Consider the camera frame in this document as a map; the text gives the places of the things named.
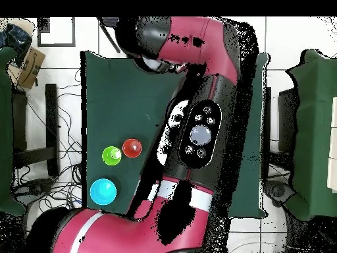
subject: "cable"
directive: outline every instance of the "cable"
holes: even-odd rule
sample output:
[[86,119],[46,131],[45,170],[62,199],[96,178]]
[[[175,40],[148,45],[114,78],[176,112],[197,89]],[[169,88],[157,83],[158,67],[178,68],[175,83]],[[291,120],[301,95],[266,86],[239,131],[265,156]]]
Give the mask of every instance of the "cable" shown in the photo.
[[236,247],[235,249],[233,249],[231,252],[229,252],[229,253],[233,253],[235,250],[237,250],[237,249],[239,249],[239,248],[241,248],[241,247],[243,247],[243,246],[246,246],[246,245],[249,245],[249,244],[271,244],[271,245],[274,245],[274,244],[272,244],[272,243],[270,243],[270,242],[249,242],[249,243],[247,243],[247,244],[241,244],[241,245],[239,245],[238,247]]
[[22,179],[23,179],[23,177],[25,176],[25,175],[27,175],[29,172],[30,172],[30,167],[29,166],[26,166],[27,168],[28,168],[28,172],[27,173],[25,173],[25,174],[23,174],[22,176],[21,176],[21,178],[20,178],[20,184],[23,184],[22,183]]
[[280,177],[284,177],[284,179],[287,181],[287,183],[289,182],[289,180],[285,177],[285,175],[287,175],[287,174],[282,174],[282,173],[276,168],[276,166],[273,166],[273,165],[271,165],[271,164],[269,164],[269,167],[272,167],[277,173],[279,173],[279,174],[280,174]]
[[[75,74],[75,77],[74,77],[74,79],[75,79],[75,81],[77,81],[77,82],[79,82],[77,79],[76,79],[76,75],[77,75],[77,73],[78,73],[78,71],[79,71],[80,69],[78,69],[77,70],[77,72],[76,72],[76,74]],[[64,95],[73,95],[73,96],[80,96],[79,94],[61,94],[61,95],[59,95],[58,97],[57,97],[57,99],[59,99],[61,96],[64,96]],[[54,134],[54,132],[42,121],[42,119],[39,117],[39,115],[35,112],[35,110],[33,109],[33,107],[27,102],[27,104],[30,106],[30,109],[34,112],[34,114],[36,115],[36,117],[45,125],[45,127],[47,128],[47,129],[49,129],[50,130],[50,132],[55,136],[55,137],[57,137],[55,134]],[[75,139],[70,135],[70,129],[71,129],[71,125],[72,125],[72,118],[71,118],[71,116],[64,110],[64,109],[62,109],[59,105],[57,105],[58,106],[58,108],[59,109],[61,109],[62,111],[64,111],[68,116],[69,116],[69,119],[70,119],[70,124],[68,125],[68,123],[67,123],[67,121],[65,120],[65,118],[64,117],[62,117],[59,113],[58,113],[58,115],[59,115],[59,117],[60,118],[62,118],[63,119],[63,121],[66,123],[66,125],[67,125],[67,140],[68,140],[68,143],[69,143],[69,148],[68,149],[66,149],[66,147],[65,147],[65,145],[61,142],[61,140],[58,138],[58,141],[62,144],[62,146],[63,146],[63,148],[65,149],[65,154],[64,154],[64,156],[62,157],[62,158],[64,158],[66,155],[68,155],[68,158],[69,158],[69,161],[70,161],[70,166],[68,166],[68,167],[65,167],[60,173],[59,173],[59,175],[58,176],[56,176],[54,179],[53,179],[53,183],[52,183],[52,185],[51,185],[51,187],[52,187],[52,189],[51,189],[51,192],[50,193],[45,193],[45,195],[44,195],[44,197],[43,198],[41,198],[40,200],[39,200],[39,204],[38,204],[38,206],[39,206],[39,209],[40,209],[40,211],[41,212],[43,212],[43,210],[42,210],[42,208],[41,208],[41,203],[44,201],[45,202],[45,206],[47,207],[47,208],[59,208],[59,207],[62,207],[62,206],[66,206],[66,207],[68,207],[68,208],[70,208],[70,209],[74,209],[74,208],[76,208],[75,207],[75,205],[74,205],[74,203],[75,202],[77,202],[77,203],[79,203],[79,204],[81,204],[82,205],[82,201],[81,201],[81,198],[79,198],[79,197],[77,197],[76,195],[74,195],[72,192],[73,192],[73,190],[76,188],[76,187],[78,187],[78,188],[81,188],[81,178],[80,178],[80,176],[79,176],[79,174],[78,174],[78,172],[77,172],[77,170],[78,170],[78,168],[79,168],[79,165],[80,164],[72,164],[72,162],[71,162],[71,159],[70,159],[70,156],[69,156],[69,151],[70,151],[70,149],[73,149],[75,152],[77,152],[77,153],[81,153],[81,151],[78,151],[78,150],[75,150],[74,149],[74,147],[73,147],[73,145],[77,145],[79,148],[81,148],[82,149],[82,146],[81,146],[81,144],[78,142],[78,141],[75,141]],[[72,140],[73,140],[73,143],[71,144],[70,142],[69,142],[69,138],[71,138]],[[27,166],[27,168],[28,168],[28,172],[26,172],[25,174],[23,174],[23,176],[21,176],[20,178],[15,178],[14,177],[14,181],[18,181],[18,185],[20,185],[20,184],[23,184],[23,181],[27,181],[27,180],[25,180],[25,179],[23,179],[24,178],[24,176],[25,175],[27,175],[30,171],[31,171],[31,169],[30,169],[30,167],[29,166]],[[72,181],[71,182],[69,182],[69,183],[66,183],[65,185],[63,185],[63,186],[55,186],[55,184],[56,183],[61,183],[61,182],[59,182],[59,178],[67,171],[67,170],[69,170],[69,169],[72,169]],[[61,195],[63,195],[65,198],[59,198],[59,197],[55,197],[55,195],[56,194],[61,194]],[[51,199],[53,199],[53,200],[55,200],[55,201],[64,201],[65,202],[65,204],[61,204],[61,205],[58,205],[58,206],[55,206],[55,207],[53,207],[52,206],[52,204],[51,204],[51,201],[48,199],[48,198],[51,198]]]

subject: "black power cable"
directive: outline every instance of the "black power cable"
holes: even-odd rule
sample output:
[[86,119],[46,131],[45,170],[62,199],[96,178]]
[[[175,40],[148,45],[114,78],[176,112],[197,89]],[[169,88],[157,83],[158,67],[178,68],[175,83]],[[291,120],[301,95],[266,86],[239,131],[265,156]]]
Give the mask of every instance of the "black power cable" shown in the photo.
[[[75,74],[75,77],[74,77],[74,79],[75,79],[75,81],[77,81],[77,82],[79,82],[77,79],[76,79],[76,75],[77,75],[77,73],[78,73],[78,71],[79,71],[80,69],[78,69],[77,70],[77,72],[76,72],[76,74]],[[59,99],[61,96],[64,96],[64,95],[73,95],[73,96],[80,96],[79,94],[61,94],[61,95],[59,95],[58,97],[57,97],[57,99]],[[34,109],[32,108],[32,106],[27,102],[27,104],[30,106],[30,108],[31,108],[31,110],[35,113],[35,115],[38,117],[38,119],[45,125],[45,127],[46,128],[48,128],[49,130],[50,130],[50,128],[41,120],[41,118],[38,116],[38,114],[34,111]],[[70,135],[70,129],[71,129],[71,124],[72,124],[72,118],[71,118],[71,116],[64,110],[64,109],[62,109],[59,105],[58,105],[58,107],[59,107],[59,109],[61,109],[62,111],[64,111],[68,116],[69,116],[69,118],[70,118],[70,124],[68,125],[68,123],[67,123],[67,121],[65,120],[65,118],[63,118],[60,114],[59,114],[59,117],[60,118],[62,118],[63,119],[63,121],[66,123],[66,125],[67,125],[67,140],[68,140],[68,143],[69,143],[69,148],[68,149],[66,149],[65,148],[65,145],[60,141],[60,139],[58,139],[58,141],[62,144],[62,146],[65,148],[65,155],[62,157],[62,158],[64,158],[66,155],[68,155],[68,157],[69,157],[69,161],[70,161],[70,166],[68,166],[68,167],[65,167],[60,173],[59,173],[59,175],[57,176],[57,177],[55,177],[54,179],[53,179],[53,184],[52,184],[52,194],[46,194],[40,201],[39,201],[39,209],[41,210],[41,211],[43,211],[42,209],[41,209],[41,201],[45,201],[45,205],[48,207],[48,208],[51,208],[51,202],[47,199],[47,198],[52,198],[52,199],[54,199],[54,200],[59,200],[59,201],[65,201],[65,204],[61,204],[61,205],[58,205],[57,206],[57,208],[58,207],[60,207],[60,206],[67,206],[67,207],[69,207],[69,208],[75,208],[75,206],[74,206],[74,203],[75,202],[78,202],[79,204],[82,204],[82,201],[81,201],[81,199],[79,198],[79,197],[77,197],[77,196],[75,196],[75,195],[73,195],[73,193],[72,193],[72,191],[74,190],[74,188],[76,188],[76,187],[78,187],[78,188],[81,188],[81,179],[80,179],[80,176],[79,176],[79,174],[77,173],[77,170],[78,170],[78,168],[79,168],[79,166],[80,166],[80,164],[75,164],[75,165],[73,165],[72,164],[72,162],[71,162],[71,159],[70,159],[70,156],[69,156],[69,151],[70,151],[70,149],[73,149],[73,151],[74,152],[77,152],[77,153],[81,153],[81,151],[78,151],[78,150],[75,150],[74,148],[73,148],[73,145],[75,145],[75,144],[77,144],[77,146],[79,147],[79,148],[81,148],[82,149],[82,146],[81,146],[81,144],[78,142],[78,141],[75,141],[75,139],[73,139],[73,137],[71,137],[71,135]],[[72,140],[73,140],[73,143],[71,144],[70,142],[69,142],[69,138],[71,138]],[[20,185],[22,185],[23,184],[23,181],[27,181],[27,180],[24,180],[23,179],[23,177],[25,176],[25,175],[27,175],[29,172],[30,172],[30,167],[29,166],[27,166],[27,168],[28,168],[28,172],[26,172],[25,174],[23,174],[23,176],[21,176],[20,178],[14,178],[14,181],[15,180],[17,180],[18,181],[18,187],[20,187]],[[60,176],[65,172],[65,171],[67,171],[67,170],[69,170],[69,169],[71,169],[72,168],[72,181],[70,182],[70,183],[66,183],[64,186],[56,186],[56,187],[53,187],[53,186],[55,186],[55,184],[58,182],[58,180],[59,180],[59,178],[60,178]],[[66,196],[66,198],[57,198],[57,197],[54,197],[54,195],[56,195],[56,194],[63,194],[63,195],[65,195]]]

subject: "black wire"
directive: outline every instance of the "black wire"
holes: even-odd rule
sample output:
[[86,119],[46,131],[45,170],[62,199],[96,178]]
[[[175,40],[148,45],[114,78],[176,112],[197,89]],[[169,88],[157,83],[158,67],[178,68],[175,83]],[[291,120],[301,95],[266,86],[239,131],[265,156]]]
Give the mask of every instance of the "black wire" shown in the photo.
[[71,85],[68,85],[68,86],[65,86],[64,88],[57,88],[57,89],[66,89],[68,87],[71,87],[71,86],[80,86],[81,84],[71,84]]
[[280,177],[284,177],[284,179],[288,182],[289,180],[285,177],[287,174],[282,174],[276,167],[269,165],[269,167],[272,167],[277,173],[280,174]]
[[[78,69],[78,70],[76,71],[76,74],[75,74],[75,77],[74,77],[75,81],[77,81],[77,82],[79,82],[79,80],[76,79],[76,75],[77,75],[77,73],[78,73],[79,70],[80,70],[80,69]],[[64,87],[64,88],[58,88],[58,89],[65,89],[65,88],[67,88],[67,87],[71,87],[71,86],[79,86],[79,85],[80,85],[80,84],[70,85],[70,86],[66,86],[66,87]],[[61,94],[60,96],[57,97],[57,99],[59,99],[61,96],[64,96],[64,95],[80,96],[80,95],[78,95],[78,94]],[[57,136],[54,134],[54,132],[53,132],[53,131],[52,131],[52,130],[51,130],[51,129],[50,129],[50,128],[43,122],[43,121],[42,121],[42,119],[41,119],[41,118],[39,117],[39,115],[35,112],[35,110],[32,108],[32,106],[31,106],[28,102],[27,102],[27,104],[30,106],[31,110],[35,113],[35,115],[38,117],[38,119],[45,125],[45,127],[48,128],[48,129],[50,130],[50,132],[51,132],[55,137],[57,137]],[[75,150],[75,149],[73,148],[73,145],[74,145],[74,144],[77,144],[81,149],[82,149],[82,146],[81,146],[81,144],[80,144],[78,141],[75,141],[75,139],[74,139],[73,137],[71,137],[71,135],[70,135],[70,129],[71,129],[71,124],[72,124],[72,118],[71,118],[71,116],[70,116],[64,109],[62,109],[59,105],[57,105],[57,106],[59,107],[59,109],[61,109],[62,111],[64,111],[64,112],[69,116],[69,118],[70,118],[70,125],[68,125],[67,121],[66,121],[66,120],[65,120],[65,119],[58,113],[59,117],[61,117],[61,118],[63,119],[63,121],[66,123],[67,128],[68,128],[68,129],[67,129],[67,133],[68,133],[67,140],[68,140],[68,143],[69,143],[69,145],[70,145],[69,149],[66,149],[66,148],[65,148],[65,145],[61,142],[61,140],[60,140],[59,138],[58,138],[58,141],[62,144],[63,148],[66,150],[65,155],[68,155],[68,158],[69,158],[69,161],[70,161],[70,166],[65,167],[65,168],[59,173],[59,175],[56,176],[56,177],[54,178],[53,184],[52,184],[52,189],[55,190],[56,188],[59,188],[58,186],[56,186],[56,187],[53,187],[53,186],[55,185],[55,183],[58,182],[60,176],[61,176],[65,171],[67,171],[68,169],[71,169],[71,168],[72,168],[72,181],[71,181],[70,183],[67,183],[65,186],[61,186],[61,189],[58,190],[58,191],[51,191],[52,194],[46,193],[46,195],[39,201],[39,209],[40,209],[42,212],[43,212],[43,210],[41,209],[41,202],[42,202],[42,201],[45,201],[45,205],[46,205],[48,208],[52,208],[51,202],[47,199],[48,197],[50,197],[50,198],[52,198],[52,199],[54,199],[54,200],[58,200],[58,201],[66,201],[66,204],[62,204],[62,205],[59,205],[59,206],[54,207],[54,208],[58,208],[58,207],[60,207],[60,206],[68,206],[68,207],[70,207],[70,208],[75,208],[74,202],[81,202],[81,199],[80,199],[79,197],[73,195],[73,193],[72,193],[72,191],[73,191],[76,187],[79,187],[79,188],[80,188],[80,185],[81,185],[81,184],[80,184],[81,179],[80,179],[80,177],[78,176],[78,173],[77,173],[77,170],[78,170],[78,167],[79,167],[80,164],[75,164],[75,165],[73,165],[72,162],[71,162],[71,159],[70,159],[70,156],[69,156],[68,153],[69,153],[70,149],[72,148],[75,152],[78,152],[78,153],[80,154],[81,151]],[[71,139],[73,140],[73,143],[72,143],[72,144],[70,144],[69,138],[71,138]],[[27,180],[24,180],[24,179],[23,179],[23,177],[24,177],[25,175],[27,175],[27,174],[30,172],[30,167],[27,166],[27,168],[29,168],[28,172],[25,173],[25,174],[23,174],[23,176],[21,176],[20,179],[17,178],[18,184],[20,184],[20,183],[23,184],[22,181],[27,181]],[[56,193],[61,193],[61,194],[65,195],[66,198],[56,198],[56,197],[54,197],[54,195],[55,195]]]
[[63,94],[59,95],[59,96],[57,97],[57,99],[59,99],[61,96],[64,96],[64,95],[81,96],[80,94],[63,93]]
[[79,82],[80,84],[71,84],[71,85],[65,86],[64,88],[57,88],[57,89],[66,89],[66,88],[71,87],[71,86],[80,86],[80,85],[81,85],[81,81],[76,79],[76,75],[77,75],[77,73],[78,73],[79,70],[80,70],[80,69],[78,69],[78,70],[76,71],[74,79],[75,79],[75,81]]
[[28,168],[28,172],[25,173],[25,174],[23,174],[23,175],[21,176],[21,178],[20,178],[20,184],[23,184],[23,183],[22,183],[22,179],[24,178],[25,175],[27,175],[27,174],[30,172],[30,167],[29,167],[29,166],[26,166],[26,167]]
[[285,176],[285,175],[290,175],[291,173],[285,173],[285,174],[283,174],[283,175],[271,175],[271,176],[269,176],[268,177],[268,179],[273,179],[273,178],[275,178],[275,177],[283,177],[283,176]]

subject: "floor tile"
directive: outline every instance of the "floor tile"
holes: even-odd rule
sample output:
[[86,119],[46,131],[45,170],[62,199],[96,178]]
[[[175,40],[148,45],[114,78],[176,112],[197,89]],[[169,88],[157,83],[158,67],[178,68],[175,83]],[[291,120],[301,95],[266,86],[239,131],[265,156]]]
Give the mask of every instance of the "floor tile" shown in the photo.
[[[107,27],[107,31],[117,44],[114,29]],[[99,28],[99,55],[105,58],[126,58],[126,54],[124,52],[116,52],[115,48],[110,43],[101,28]]]
[[232,218],[230,232],[260,232],[260,219]]
[[[36,18],[27,18],[36,24]],[[51,18],[51,30],[54,22]],[[56,34],[64,32],[63,24],[56,27]],[[95,17],[76,17],[76,47],[38,47],[38,28],[34,30],[32,47],[45,54],[43,68],[80,68],[80,52],[93,51],[98,53],[98,23]]]
[[73,21],[71,17],[52,17],[49,19],[50,32],[41,33],[42,44],[72,44],[72,27]]
[[259,233],[229,233],[228,253],[259,253]]
[[271,150],[278,151],[278,95],[294,87],[290,76],[283,70],[267,71],[267,86],[271,87]]
[[268,69],[288,69],[299,63],[305,49],[319,49],[329,57],[337,53],[337,18],[268,16]]
[[286,232],[286,216],[282,208],[273,206],[272,200],[265,194],[263,195],[263,209],[268,213],[268,216],[262,219],[262,232]]
[[286,245],[286,233],[261,234],[261,253],[283,253]]
[[255,30],[260,53],[265,52],[265,16],[223,16],[223,18],[250,24]]

